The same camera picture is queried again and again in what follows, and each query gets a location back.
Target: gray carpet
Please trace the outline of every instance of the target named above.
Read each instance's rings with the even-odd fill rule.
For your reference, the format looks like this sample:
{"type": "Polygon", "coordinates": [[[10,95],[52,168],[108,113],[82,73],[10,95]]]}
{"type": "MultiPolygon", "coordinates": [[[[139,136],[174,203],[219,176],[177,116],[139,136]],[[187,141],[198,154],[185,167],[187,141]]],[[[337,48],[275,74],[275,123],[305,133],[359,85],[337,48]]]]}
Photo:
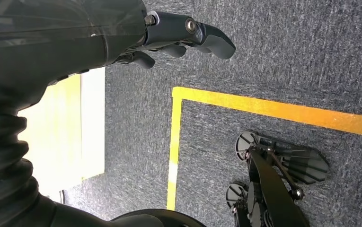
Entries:
{"type": "MultiPolygon", "coordinates": [[[[171,89],[194,87],[362,114],[362,1],[147,0],[223,29],[237,47],[228,61],[189,50],[153,53],[152,70],[106,70],[106,173],[66,191],[68,204],[111,219],[165,208],[171,89]]],[[[253,129],[315,147],[328,180],[304,187],[299,205],[313,227],[362,226],[362,136],[221,107],[184,102],[177,210],[209,227],[232,226],[224,192],[247,174],[233,153],[253,129]]]]}

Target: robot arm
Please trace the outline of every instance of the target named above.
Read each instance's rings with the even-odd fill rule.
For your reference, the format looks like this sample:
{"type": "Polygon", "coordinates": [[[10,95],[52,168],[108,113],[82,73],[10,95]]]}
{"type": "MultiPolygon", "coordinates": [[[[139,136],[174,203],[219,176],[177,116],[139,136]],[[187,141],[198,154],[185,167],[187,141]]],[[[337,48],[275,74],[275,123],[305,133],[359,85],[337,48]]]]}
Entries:
{"type": "Polygon", "coordinates": [[[150,68],[154,60],[142,51],[180,57],[186,46],[223,59],[235,51],[220,30],[188,16],[148,14],[141,0],[0,0],[0,227],[202,227],[172,211],[109,222],[55,204],[38,193],[32,164],[22,159],[28,145],[17,137],[26,128],[18,111],[38,103],[48,85],[115,62],[150,68]]]}

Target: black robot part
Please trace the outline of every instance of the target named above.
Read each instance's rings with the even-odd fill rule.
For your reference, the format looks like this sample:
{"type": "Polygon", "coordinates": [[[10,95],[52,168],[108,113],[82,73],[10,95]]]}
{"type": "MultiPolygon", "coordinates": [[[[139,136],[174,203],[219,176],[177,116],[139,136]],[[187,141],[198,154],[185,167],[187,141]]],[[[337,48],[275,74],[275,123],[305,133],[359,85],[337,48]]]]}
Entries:
{"type": "Polygon", "coordinates": [[[294,203],[304,197],[296,183],[325,180],[329,167],[319,153],[254,131],[238,136],[235,152],[247,163],[250,178],[248,187],[234,183],[227,189],[227,205],[234,213],[236,226],[308,227],[309,222],[294,203]],[[290,191],[282,179],[290,185],[290,191]]]}
{"type": "MultiPolygon", "coordinates": [[[[174,40],[166,26],[181,21],[166,22],[164,13],[157,15],[149,15],[141,0],[0,0],[0,227],[159,227],[166,223],[164,218],[203,227],[173,212],[160,211],[157,217],[155,212],[134,213],[110,222],[56,204],[38,193],[32,164],[22,158],[28,145],[18,141],[26,128],[18,111],[37,104],[48,85],[116,61],[150,68],[154,60],[142,51],[149,50],[147,41],[154,35],[153,51],[182,56],[185,46],[192,46],[231,57],[232,50],[222,54],[223,45],[215,46],[221,41],[212,36],[226,37],[218,29],[167,14],[169,19],[185,19],[179,29],[189,33],[174,40]],[[199,39],[192,37],[194,32],[199,39]]],[[[235,49],[229,39],[226,42],[235,49]]]]}

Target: yellow line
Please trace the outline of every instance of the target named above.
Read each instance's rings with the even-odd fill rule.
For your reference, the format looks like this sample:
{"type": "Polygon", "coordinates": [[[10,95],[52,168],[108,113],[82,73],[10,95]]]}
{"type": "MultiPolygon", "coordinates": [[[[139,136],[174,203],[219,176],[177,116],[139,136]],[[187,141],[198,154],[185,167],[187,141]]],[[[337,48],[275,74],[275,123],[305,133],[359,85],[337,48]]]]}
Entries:
{"type": "Polygon", "coordinates": [[[178,175],[179,134],[181,128],[182,99],[174,98],[172,105],[171,143],[168,170],[167,209],[175,210],[178,175]]]}
{"type": "Polygon", "coordinates": [[[175,87],[173,97],[362,135],[362,115],[175,87]]]}
{"type": "Polygon", "coordinates": [[[302,105],[278,103],[263,99],[185,87],[173,88],[172,96],[174,101],[172,112],[167,198],[167,209],[169,210],[175,209],[182,100],[217,105],[249,113],[362,135],[362,115],[324,110],[302,105]]]}

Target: screw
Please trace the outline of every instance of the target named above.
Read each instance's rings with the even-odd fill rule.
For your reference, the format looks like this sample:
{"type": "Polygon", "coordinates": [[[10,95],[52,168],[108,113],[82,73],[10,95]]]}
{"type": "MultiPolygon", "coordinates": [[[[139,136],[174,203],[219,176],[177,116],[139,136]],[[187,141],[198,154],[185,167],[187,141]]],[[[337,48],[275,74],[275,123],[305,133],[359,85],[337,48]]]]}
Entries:
{"type": "Polygon", "coordinates": [[[192,18],[186,19],[185,26],[186,26],[186,30],[189,33],[194,34],[196,32],[197,25],[196,25],[196,22],[192,18]]]}
{"type": "Polygon", "coordinates": [[[144,23],[147,26],[152,26],[156,24],[156,18],[153,15],[148,15],[144,18],[144,23]]]}
{"type": "Polygon", "coordinates": [[[302,189],[296,189],[292,191],[292,195],[296,200],[301,200],[303,199],[303,191],[302,189]]]}
{"type": "Polygon", "coordinates": [[[250,153],[248,151],[246,151],[245,158],[246,160],[250,159],[250,153]]]}

